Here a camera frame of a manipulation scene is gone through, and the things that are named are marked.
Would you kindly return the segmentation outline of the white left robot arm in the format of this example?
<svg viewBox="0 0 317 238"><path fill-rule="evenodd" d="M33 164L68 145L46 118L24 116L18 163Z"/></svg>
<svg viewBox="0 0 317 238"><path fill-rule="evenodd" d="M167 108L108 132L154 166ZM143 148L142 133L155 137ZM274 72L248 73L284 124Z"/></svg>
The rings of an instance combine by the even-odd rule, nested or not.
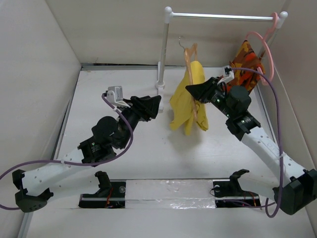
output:
<svg viewBox="0 0 317 238"><path fill-rule="evenodd" d="M124 155L132 145L137 124L157 117L161 96L124 99L108 90L102 94L102 99L118 114L118 118L102 117L92 127L92 137L80 142L77 148L60 159L44 161L44 165L37 169L12 173L13 184L18 189L15 203L19 210L35 212L48 202L64 197L64 192L84 188L82 182L71 185L63 184L63 180Z"/></svg>

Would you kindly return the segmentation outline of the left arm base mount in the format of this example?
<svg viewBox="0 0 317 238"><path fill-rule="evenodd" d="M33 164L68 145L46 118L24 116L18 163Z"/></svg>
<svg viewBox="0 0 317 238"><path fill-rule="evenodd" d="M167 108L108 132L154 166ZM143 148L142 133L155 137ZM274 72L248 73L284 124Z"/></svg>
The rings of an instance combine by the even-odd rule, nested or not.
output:
<svg viewBox="0 0 317 238"><path fill-rule="evenodd" d="M92 194L81 194L79 208L121 209L125 208L126 180L110 180L106 172L95 173L99 190Z"/></svg>

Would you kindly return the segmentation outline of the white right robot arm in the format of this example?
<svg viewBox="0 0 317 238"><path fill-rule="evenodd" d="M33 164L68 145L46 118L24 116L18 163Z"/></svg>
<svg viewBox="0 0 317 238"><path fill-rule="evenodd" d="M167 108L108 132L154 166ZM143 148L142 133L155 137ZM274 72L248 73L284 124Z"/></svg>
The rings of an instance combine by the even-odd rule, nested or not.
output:
<svg viewBox="0 0 317 238"><path fill-rule="evenodd" d="M278 181L253 175L247 169L234 172L229 189L234 195L253 192L275 201L288 215L293 215L317 198L317 172L306 170L284 153L269 138L261 124L248 112L249 92L233 86L228 92L212 77L202 84L185 87L200 103L211 103L227 116L226 126L240 142L249 147L272 171Z"/></svg>

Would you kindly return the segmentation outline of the yellow trousers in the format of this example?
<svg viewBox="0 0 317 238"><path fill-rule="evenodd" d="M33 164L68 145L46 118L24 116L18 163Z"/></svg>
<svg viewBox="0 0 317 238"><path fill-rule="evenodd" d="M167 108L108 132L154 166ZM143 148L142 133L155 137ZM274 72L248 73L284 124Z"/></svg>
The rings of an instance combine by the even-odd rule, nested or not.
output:
<svg viewBox="0 0 317 238"><path fill-rule="evenodd" d="M197 119L194 119L193 98L185 88L188 85L190 85L189 75L186 71L183 79L169 100L174 114L174 118L170 123L170 129L177 130L180 126L184 126L184 133L187 136L191 134L193 124L195 123L203 131L209 129L206 107L198 101L195 102Z"/></svg>

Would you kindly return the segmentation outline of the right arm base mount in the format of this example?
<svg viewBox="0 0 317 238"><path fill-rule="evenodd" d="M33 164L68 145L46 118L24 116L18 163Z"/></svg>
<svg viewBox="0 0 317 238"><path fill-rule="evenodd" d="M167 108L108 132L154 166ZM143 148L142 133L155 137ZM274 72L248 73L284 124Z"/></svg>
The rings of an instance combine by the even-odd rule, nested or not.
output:
<svg viewBox="0 0 317 238"><path fill-rule="evenodd" d="M246 169L234 172L229 178L212 180L210 195L215 199L216 208L257 208L261 206L258 194L241 189L238 179L248 173Z"/></svg>

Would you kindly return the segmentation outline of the wooden hanger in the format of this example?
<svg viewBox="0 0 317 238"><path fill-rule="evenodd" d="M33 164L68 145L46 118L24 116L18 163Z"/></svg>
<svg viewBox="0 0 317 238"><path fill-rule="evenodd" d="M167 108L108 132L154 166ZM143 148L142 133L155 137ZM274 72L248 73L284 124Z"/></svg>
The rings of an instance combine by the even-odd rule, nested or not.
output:
<svg viewBox="0 0 317 238"><path fill-rule="evenodd" d="M183 48L184 50L184 60L185 60L185 66L186 66L186 72L185 76L188 78L189 85L193 85L193 75L192 75L192 69L191 69L191 56L195 55L195 60L197 60L197 43L194 43L191 48L185 48L181 45L181 38L183 36L179 36L178 43L179 46ZM196 107L196 101L195 99L189 95L185 96L185 88L183 88L183 94L181 95L180 99L182 100L182 107L184 108L183 111L186 112L186 116L188 117L186 119L187 124L192 124L197 121L197 107Z"/></svg>

